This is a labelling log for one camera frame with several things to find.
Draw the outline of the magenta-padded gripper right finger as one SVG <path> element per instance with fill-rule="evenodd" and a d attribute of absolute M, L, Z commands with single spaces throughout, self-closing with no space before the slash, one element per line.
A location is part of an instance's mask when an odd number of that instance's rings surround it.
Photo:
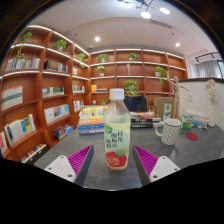
<path fill-rule="evenodd" d="M 133 146 L 132 154 L 143 186 L 180 170 L 168 157 L 158 157 L 139 146 Z"/>

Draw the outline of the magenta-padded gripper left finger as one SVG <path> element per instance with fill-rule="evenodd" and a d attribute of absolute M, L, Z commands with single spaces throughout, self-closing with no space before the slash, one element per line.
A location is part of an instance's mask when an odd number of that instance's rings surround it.
<path fill-rule="evenodd" d="M 94 147 L 90 145 L 69 156 L 60 155 L 45 168 L 45 171 L 82 186 L 93 155 Z"/>

